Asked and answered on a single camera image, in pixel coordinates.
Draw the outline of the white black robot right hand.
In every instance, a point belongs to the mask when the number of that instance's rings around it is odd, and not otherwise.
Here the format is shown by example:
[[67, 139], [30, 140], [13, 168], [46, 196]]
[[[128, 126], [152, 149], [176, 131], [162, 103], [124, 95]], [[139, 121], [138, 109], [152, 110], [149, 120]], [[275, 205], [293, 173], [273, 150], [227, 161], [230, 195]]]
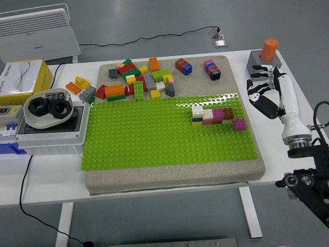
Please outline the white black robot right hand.
[[[302, 121], [296, 91], [290, 76], [272, 65], [254, 65], [252, 68], [263, 72], [251, 74], [251, 78], [266, 77], [266, 80], [256, 86], [252, 80], [247, 80], [249, 102], [269, 119], [280, 118], [284, 124], [282, 140], [290, 149], [309, 146], [312, 133]], [[264, 96], [264, 93], [270, 90], [278, 91], [279, 105]]]

